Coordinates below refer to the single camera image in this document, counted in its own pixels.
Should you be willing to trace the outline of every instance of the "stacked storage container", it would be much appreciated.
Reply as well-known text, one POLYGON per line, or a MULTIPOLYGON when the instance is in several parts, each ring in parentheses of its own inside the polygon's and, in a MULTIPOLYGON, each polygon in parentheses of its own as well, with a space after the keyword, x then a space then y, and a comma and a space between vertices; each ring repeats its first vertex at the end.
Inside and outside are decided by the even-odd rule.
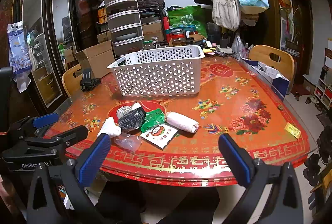
POLYGON ((104 0, 116 57, 142 49, 144 37, 137 0, 104 0))

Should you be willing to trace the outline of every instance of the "wooden chair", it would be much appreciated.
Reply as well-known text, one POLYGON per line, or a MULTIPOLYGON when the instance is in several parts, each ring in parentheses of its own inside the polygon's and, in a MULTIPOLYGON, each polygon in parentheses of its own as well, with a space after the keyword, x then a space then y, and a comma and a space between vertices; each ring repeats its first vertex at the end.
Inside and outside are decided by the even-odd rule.
POLYGON ((256 45, 251 49, 249 53, 249 58, 252 61, 260 61, 265 65, 273 67, 274 69, 278 70, 283 76, 285 76, 290 82, 294 78, 294 59, 287 52, 266 45, 256 45), (280 57, 279 62, 272 59, 273 57, 276 57, 273 56, 273 54, 280 57))
MULTIPOLYGON (((206 40, 206 38, 205 38, 203 35, 200 35, 200 34, 190 34, 190 35, 189 35, 189 38, 194 38, 194 41, 199 41, 199 40, 201 40, 201 39, 203 39, 203 38, 206 40)), ((173 39, 171 39, 171 40, 169 41, 169 46, 170 46, 170 47, 173 46, 173 39)))
POLYGON ((74 77, 74 72, 78 71, 79 69, 81 69, 81 65, 77 64, 76 66, 66 71, 62 76, 62 84, 68 96, 73 95, 75 91, 80 89, 82 74, 78 77, 74 77))

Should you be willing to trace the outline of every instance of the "green bag logo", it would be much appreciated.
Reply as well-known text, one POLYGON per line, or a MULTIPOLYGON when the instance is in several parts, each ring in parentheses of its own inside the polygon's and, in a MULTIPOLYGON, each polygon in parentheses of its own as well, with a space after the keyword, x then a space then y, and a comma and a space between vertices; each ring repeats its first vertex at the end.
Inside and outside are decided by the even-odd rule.
POLYGON ((181 21, 184 25, 191 25, 194 22, 194 17, 192 14, 188 14, 181 17, 181 21))

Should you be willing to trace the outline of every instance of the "mirror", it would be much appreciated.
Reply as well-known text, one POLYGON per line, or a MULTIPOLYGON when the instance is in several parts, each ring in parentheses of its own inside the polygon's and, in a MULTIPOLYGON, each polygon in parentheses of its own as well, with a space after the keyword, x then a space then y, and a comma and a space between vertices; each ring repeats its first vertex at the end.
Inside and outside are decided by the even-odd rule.
POLYGON ((64 50, 73 47, 74 52, 76 52, 76 46, 72 36, 69 1, 52 0, 52 12, 55 36, 61 55, 61 60, 63 63, 65 63, 64 50))
POLYGON ((49 59, 42 15, 42 0, 23 0, 22 18, 32 75, 46 107, 62 96, 49 59))

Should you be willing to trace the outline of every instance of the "screw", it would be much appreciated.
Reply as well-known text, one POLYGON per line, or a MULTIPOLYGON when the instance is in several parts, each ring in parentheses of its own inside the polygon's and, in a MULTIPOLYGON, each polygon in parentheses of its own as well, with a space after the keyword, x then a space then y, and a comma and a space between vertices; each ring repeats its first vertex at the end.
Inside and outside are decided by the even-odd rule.
POLYGON ((69 160, 67 160, 66 163, 68 166, 73 166, 76 163, 76 161, 74 159, 69 159, 69 160))

